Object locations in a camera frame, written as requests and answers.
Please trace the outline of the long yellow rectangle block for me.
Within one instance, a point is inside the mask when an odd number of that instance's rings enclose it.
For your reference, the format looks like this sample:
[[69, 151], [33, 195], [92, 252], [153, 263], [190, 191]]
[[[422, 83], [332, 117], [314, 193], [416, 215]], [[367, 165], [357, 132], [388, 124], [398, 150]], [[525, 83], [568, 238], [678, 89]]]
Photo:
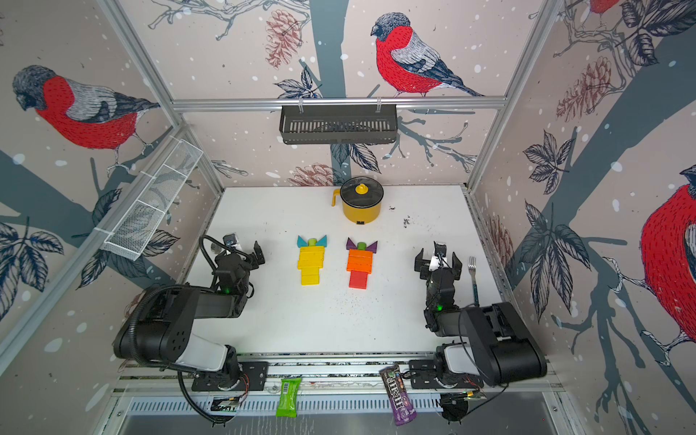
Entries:
[[323, 246], [303, 246], [300, 248], [302, 254], [324, 254]]

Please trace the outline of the small yellow block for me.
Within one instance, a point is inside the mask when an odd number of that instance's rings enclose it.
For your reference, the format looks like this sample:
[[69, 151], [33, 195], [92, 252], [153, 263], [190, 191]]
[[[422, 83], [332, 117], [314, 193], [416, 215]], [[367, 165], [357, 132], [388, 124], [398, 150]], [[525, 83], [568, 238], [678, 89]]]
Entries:
[[313, 276], [318, 276], [320, 274], [320, 271], [318, 268], [306, 268], [301, 271], [301, 276], [302, 277], [313, 277]]

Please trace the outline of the orange slanted block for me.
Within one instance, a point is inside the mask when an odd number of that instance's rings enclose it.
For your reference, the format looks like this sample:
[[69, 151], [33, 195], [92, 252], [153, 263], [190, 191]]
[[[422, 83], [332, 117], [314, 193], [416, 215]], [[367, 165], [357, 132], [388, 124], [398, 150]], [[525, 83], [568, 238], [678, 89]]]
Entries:
[[347, 266], [346, 270], [353, 273], [353, 272], [359, 272], [359, 273], [365, 273], [367, 275], [372, 273], [372, 265], [371, 264], [366, 264], [366, 263], [351, 263]]

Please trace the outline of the red square block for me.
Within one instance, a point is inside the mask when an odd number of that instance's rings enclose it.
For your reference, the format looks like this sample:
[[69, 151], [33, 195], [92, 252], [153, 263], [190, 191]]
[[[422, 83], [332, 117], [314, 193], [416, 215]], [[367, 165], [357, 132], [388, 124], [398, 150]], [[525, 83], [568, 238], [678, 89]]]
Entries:
[[367, 277], [352, 277], [349, 281], [349, 288], [366, 290]]

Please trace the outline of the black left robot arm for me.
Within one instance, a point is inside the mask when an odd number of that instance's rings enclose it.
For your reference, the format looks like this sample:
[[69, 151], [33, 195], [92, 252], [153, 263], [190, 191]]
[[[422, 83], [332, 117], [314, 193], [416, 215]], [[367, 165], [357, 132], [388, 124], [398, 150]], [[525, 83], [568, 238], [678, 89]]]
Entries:
[[211, 285], [146, 289], [117, 333], [113, 352], [144, 367], [219, 379], [223, 388], [230, 388], [243, 376], [236, 349], [195, 335], [194, 321], [240, 317], [255, 294], [251, 272], [266, 259], [258, 243], [250, 253], [241, 251], [234, 234], [222, 241], [204, 235], [199, 248], [211, 267]]

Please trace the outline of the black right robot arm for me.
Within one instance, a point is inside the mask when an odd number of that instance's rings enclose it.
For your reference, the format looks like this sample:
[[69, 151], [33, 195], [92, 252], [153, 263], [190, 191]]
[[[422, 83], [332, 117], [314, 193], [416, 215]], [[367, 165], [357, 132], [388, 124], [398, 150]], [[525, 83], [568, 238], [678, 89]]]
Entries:
[[480, 389], [546, 376], [547, 359], [513, 304], [480, 305], [474, 265], [469, 266], [474, 302], [455, 304], [463, 265], [456, 256], [447, 262], [446, 255], [447, 247], [435, 244], [431, 259], [423, 252], [415, 257], [414, 271], [426, 284], [426, 328], [454, 342], [438, 346], [430, 360], [409, 362], [411, 386]]

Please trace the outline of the yellow pot with lid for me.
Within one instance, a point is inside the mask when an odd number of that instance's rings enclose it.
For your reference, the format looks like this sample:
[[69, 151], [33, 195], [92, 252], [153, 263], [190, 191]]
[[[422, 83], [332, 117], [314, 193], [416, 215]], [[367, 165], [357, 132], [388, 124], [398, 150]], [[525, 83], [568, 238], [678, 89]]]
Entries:
[[375, 221], [381, 212], [384, 187], [376, 179], [354, 177], [333, 192], [332, 206], [342, 204], [344, 215], [356, 225]]

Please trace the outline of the purple m&m candy packet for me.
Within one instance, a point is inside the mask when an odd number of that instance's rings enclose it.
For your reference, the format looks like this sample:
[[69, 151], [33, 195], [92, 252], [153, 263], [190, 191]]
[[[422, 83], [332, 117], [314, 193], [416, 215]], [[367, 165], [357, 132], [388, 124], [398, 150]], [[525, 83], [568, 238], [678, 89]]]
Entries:
[[405, 389], [398, 364], [388, 366], [379, 373], [389, 397], [395, 425], [402, 426], [413, 422], [417, 418], [417, 411]]

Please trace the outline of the green snack packet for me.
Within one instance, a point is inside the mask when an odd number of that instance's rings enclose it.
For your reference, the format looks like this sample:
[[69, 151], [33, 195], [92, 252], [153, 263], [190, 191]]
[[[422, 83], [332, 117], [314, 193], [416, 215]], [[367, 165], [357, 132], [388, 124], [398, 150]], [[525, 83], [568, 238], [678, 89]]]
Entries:
[[297, 396], [302, 379], [286, 378], [281, 381], [281, 390], [275, 416], [278, 418], [297, 418]]

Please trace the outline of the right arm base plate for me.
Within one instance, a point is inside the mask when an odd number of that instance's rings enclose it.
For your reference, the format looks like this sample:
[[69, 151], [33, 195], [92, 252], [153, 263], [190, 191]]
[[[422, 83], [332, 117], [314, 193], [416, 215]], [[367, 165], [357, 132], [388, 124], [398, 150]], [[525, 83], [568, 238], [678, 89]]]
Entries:
[[404, 378], [415, 390], [470, 389], [484, 387], [483, 379], [475, 373], [450, 373], [433, 360], [409, 360]]

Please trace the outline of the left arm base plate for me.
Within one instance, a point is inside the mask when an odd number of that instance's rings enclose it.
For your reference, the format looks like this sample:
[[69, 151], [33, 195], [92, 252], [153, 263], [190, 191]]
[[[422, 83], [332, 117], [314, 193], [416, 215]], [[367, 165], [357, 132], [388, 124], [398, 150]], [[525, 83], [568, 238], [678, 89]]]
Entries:
[[220, 372], [201, 372], [196, 375], [192, 391], [198, 393], [261, 392], [266, 384], [268, 362], [236, 362]]

